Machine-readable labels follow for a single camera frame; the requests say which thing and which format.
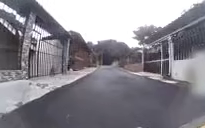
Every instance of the sky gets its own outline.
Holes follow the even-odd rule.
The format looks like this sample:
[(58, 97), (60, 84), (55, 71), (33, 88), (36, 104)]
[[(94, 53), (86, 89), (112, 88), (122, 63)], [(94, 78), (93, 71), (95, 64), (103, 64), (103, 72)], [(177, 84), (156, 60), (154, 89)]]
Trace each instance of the sky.
[(37, 0), (66, 30), (85, 41), (115, 39), (137, 47), (133, 30), (163, 27), (202, 0)]

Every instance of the white wall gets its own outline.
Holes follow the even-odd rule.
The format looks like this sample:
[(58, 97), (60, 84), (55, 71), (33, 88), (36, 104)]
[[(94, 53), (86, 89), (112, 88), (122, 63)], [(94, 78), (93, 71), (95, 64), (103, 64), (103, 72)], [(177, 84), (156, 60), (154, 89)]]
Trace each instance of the white wall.
[(192, 59), (174, 60), (172, 68), (172, 78), (176, 80), (186, 81), (185, 70)]

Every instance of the stone wall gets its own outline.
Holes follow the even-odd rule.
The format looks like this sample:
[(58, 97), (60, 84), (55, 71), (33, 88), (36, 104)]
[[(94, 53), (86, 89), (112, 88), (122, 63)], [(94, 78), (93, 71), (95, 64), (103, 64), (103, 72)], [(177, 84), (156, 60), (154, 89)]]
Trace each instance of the stone wall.
[(21, 70), (0, 71), (0, 82), (21, 79), (26, 79), (25, 74)]

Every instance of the house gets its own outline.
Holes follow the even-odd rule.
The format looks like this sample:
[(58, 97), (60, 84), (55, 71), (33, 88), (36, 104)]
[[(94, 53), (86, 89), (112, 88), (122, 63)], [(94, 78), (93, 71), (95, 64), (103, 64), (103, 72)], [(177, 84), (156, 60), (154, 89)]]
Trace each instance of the house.
[(35, 0), (0, 0), (0, 82), (65, 72), (70, 39)]
[(81, 70), (95, 64), (95, 55), (87, 46), (85, 40), (78, 32), (69, 32), (72, 39), (70, 44), (70, 68)]

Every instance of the gate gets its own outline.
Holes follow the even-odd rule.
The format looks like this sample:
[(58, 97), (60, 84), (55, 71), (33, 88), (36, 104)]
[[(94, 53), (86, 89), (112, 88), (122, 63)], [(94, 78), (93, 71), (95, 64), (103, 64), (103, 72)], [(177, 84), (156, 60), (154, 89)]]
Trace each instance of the gate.
[(43, 40), (51, 34), (35, 23), (29, 52), (29, 78), (63, 72), (64, 45), (59, 40)]
[(169, 43), (167, 40), (154, 44), (145, 50), (144, 71), (170, 75)]

